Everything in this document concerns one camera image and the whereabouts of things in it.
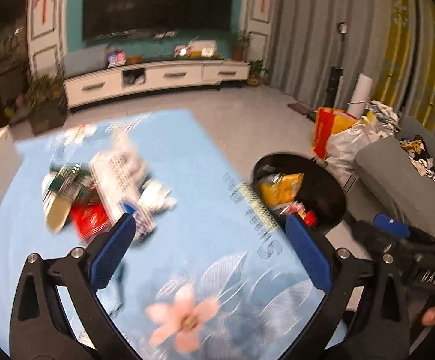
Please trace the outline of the person right hand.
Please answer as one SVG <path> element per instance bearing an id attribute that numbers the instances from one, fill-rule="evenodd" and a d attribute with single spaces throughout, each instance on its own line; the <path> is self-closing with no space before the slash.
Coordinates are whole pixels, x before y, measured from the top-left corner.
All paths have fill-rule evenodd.
<path id="1" fill-rule="evenodd" d="M 433 327 L 435 325 L 435 306 L 425 311 L 421 318 L 421 323 L 424 327 Z"/>

